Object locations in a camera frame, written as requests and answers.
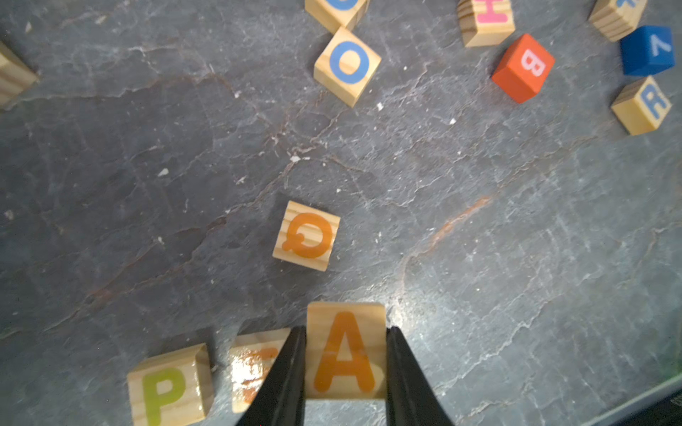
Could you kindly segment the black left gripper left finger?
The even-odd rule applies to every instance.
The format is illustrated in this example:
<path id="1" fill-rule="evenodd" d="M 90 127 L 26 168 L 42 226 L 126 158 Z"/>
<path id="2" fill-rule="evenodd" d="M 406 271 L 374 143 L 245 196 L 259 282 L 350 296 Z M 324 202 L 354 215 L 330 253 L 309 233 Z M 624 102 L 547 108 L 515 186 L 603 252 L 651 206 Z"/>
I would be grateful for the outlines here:
<path id="1" fill-rule="evenodd" d="M 306 346 L 305 327 L 293 328 L 254 401 L 237 425 L 304 424 Z"/>

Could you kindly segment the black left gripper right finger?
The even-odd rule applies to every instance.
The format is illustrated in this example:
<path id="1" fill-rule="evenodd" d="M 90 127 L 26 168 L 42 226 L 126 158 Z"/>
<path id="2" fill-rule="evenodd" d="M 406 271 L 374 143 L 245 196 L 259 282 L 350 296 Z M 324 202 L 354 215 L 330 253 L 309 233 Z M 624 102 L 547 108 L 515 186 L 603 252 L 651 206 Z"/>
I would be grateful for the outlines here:
<path id="1" fill-rule="evenodd" d="M 398 327 L 386 332 L 388 425 L 453 426 Z"/>

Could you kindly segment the wooden block orange E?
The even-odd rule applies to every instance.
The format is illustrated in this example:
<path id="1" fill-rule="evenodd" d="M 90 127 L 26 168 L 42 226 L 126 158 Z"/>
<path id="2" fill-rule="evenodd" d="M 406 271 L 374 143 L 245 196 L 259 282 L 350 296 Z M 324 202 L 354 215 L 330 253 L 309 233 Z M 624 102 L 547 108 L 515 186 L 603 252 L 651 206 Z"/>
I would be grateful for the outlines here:
<path id="1" fill-rule="evenodd" d="M 291 333 L 290 328 L 238 335 L 229 351 L 232 367 L 232 411 L 245 412 Z"/>

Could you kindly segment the wooden block orange A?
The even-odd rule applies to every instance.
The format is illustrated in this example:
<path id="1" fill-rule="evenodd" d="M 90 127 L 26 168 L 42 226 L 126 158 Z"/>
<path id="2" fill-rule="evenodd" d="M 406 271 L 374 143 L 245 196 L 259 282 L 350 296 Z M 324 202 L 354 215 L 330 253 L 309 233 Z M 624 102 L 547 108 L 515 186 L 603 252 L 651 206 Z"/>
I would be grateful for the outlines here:
<path id="1" fill-rule="evenodd" d="M 386 332 L 386 310 L 379 303 L 311 303 L 305 397 L 385 399 Z"/>

